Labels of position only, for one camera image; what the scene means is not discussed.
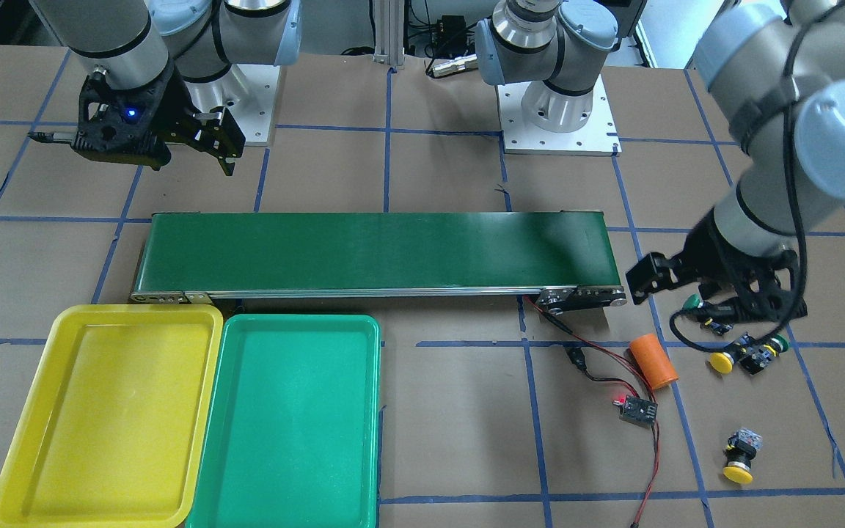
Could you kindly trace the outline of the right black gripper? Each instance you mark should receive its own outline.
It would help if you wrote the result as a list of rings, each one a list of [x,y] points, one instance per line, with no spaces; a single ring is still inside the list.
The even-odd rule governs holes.
[[[170,143],[211,155],[224,176],[232,177],[246,138],[228,106],[198,111],[171,62],[143,87],[131,89],[110,87],[109,70],[93,67],[81,87],[71,150],[91,161],[158,170],[171,161]]]

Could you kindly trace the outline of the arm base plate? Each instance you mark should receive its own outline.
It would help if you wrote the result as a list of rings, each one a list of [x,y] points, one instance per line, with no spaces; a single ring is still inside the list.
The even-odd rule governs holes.
[[[248,146],[267,147],[273,137],[283,73],[280,66],[242,64],[232,65],[213,81],[185,81],[192,103],[200,111],[228,109]]]
[[[507,154],[613,156],[623,151],[601,75],[580,96],[556,93],[542,81],[496,88]]]

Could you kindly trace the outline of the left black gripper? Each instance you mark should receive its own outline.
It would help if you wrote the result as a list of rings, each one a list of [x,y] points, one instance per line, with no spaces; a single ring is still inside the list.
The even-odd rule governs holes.
[[[778,322],[808,315],[804,294],[798,293],[805,275],[794,250],[755,257],[736,249],[725,240],[710,210],[687,235],[680,253],[645,254],[625,279],[634,305],[646,303],[657,292],[698,282],[705,297],[734,291],[737,322]]]

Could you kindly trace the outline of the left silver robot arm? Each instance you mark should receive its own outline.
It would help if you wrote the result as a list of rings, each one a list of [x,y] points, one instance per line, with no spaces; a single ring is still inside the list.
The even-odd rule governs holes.
[[[807,234],[845,206],[845,1],[785,1],[718,15],[695,69],[751,167],[693,227],[680,253],[650,253],[626,274],[634,304],[698,283],[737,322],[807,313]],[[617,21],[593,1],[500,1],[474,29],[490,86],[530,85],[527,120],[580,129],[593,84],[617,43]]]

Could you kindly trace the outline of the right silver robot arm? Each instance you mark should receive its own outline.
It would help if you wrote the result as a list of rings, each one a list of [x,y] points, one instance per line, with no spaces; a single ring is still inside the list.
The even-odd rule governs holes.
[[[85,67],[74,131],[31,131],[97,163],[170,163],[171,144],[211,155],[225,176],[263,101],[241,65],[291,65],[299,1],[34,1]]]

